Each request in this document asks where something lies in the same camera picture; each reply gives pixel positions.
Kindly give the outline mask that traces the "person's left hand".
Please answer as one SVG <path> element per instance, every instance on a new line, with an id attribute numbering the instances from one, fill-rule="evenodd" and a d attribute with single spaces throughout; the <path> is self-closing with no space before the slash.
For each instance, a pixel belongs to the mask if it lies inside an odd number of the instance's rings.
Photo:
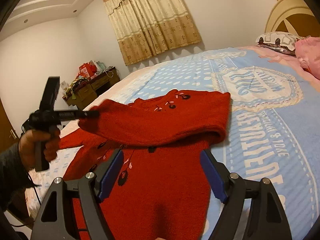
<path id="1" fill-rule="evenodd" d="M 27 172 L 35 168 L 36 152 L 41 148 L 42 142 L 44 142 L 43 153 L 46 161 L 55 160 L 59 150 L 60 130 L 56 126 L 53 127 L 52 133 L 31 129 L 22 135 L 18 143 L 18 152 Z"/>

